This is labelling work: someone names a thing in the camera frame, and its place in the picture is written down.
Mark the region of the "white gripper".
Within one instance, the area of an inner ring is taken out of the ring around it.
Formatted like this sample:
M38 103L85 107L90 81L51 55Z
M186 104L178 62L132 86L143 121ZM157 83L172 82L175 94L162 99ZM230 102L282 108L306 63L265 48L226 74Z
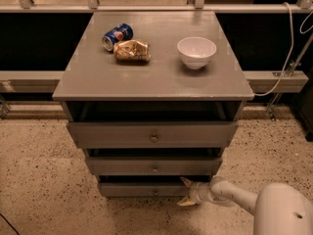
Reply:
M181 176L180 179L189 188L189 197L185 196L177 205L180 207L190 207L195 204L202 204L211 200L209 183L193 182L192 180Z

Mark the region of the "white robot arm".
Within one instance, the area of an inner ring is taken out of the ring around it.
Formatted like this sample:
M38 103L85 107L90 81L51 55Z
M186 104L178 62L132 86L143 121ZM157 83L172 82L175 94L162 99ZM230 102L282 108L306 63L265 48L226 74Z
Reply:
M255 194L220 176L209 182L181 180L188 194L179 206L237 204L253 216L253 235L313 235L313 204L288 184L270 183Z

